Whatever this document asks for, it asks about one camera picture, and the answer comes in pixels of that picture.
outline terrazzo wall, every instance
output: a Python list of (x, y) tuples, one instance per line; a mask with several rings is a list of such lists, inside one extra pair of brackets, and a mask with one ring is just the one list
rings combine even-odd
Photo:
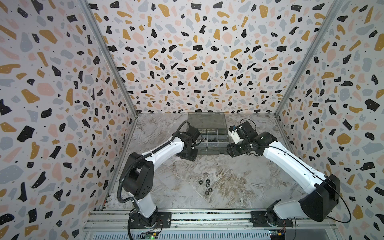
[[(384, 239), (384, 1), (345, 1), (278, 117), (295, 153), (341, 180), (344, 239)], [(333, 216), (349, 219), (341, 202)]]
[(330, 0), (90, 0), (138, 112), (272, 113)]
[(80, 239), (131, 113), (76, 1), (0, 7), (0, 238)]

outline terrazzo patterned panel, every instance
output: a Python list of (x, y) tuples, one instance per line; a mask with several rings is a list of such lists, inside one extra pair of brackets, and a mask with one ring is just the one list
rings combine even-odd
[(89, 5), (138, 112), (271, 113), (330, 0)]
[(0, 238), (80, 239), (131, 113), (76, 1), (0, 7)]
[[(384, 239), (384, 1), (345, 1), (278, 119), (297, 156), (341, 180), (344, 239)], [(349, 219), (341, 202), (332, 216)]]

